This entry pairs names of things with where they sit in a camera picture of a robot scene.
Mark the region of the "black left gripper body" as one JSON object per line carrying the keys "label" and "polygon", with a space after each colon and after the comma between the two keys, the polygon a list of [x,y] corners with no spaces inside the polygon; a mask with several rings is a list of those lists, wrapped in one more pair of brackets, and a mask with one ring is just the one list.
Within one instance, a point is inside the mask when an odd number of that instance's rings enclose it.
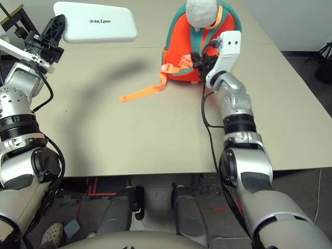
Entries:
{"label": "black left gripper body", "polygon": [[51,35],[46,37],[38,36],[35,32],[30,31],[24,41],[25,50],[31,54],[39,56],[50,65],[58,63],[64,49],[59,47],[60,37],[52,38]]}

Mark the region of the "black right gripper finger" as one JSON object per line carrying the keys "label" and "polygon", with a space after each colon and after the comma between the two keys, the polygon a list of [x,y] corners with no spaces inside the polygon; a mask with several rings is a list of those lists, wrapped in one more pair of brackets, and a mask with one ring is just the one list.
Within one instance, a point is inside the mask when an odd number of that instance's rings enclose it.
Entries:
{"label": "black right gripper finger", "polygon": [[202,68],[201,56],[198,53],[191,53],[191,61],[193,68]]}

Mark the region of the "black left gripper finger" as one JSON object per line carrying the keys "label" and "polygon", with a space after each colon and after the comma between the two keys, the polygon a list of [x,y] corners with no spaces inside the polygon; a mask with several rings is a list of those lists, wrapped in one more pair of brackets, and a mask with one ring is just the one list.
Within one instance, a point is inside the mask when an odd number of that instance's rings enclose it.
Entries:
{"label": "black left gripper finger", "polygon": [[65,30],[65,15],[58,15],[50,19],[40,35],[42,43],[58,43]]}

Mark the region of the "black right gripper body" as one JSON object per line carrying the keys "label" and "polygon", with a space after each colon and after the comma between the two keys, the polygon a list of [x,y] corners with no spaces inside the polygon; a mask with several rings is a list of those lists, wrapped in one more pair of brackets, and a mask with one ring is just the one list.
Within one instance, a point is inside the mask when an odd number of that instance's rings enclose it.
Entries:
{"label": "black right gripper body", "polygon": [[199,73],[199,77],[206,77],[207,74],[213,69],[218,58],[219,56],[217,55],[209,56],[207,54],[204,54],[203,56],[201,56],[202,68],[196,68]]}

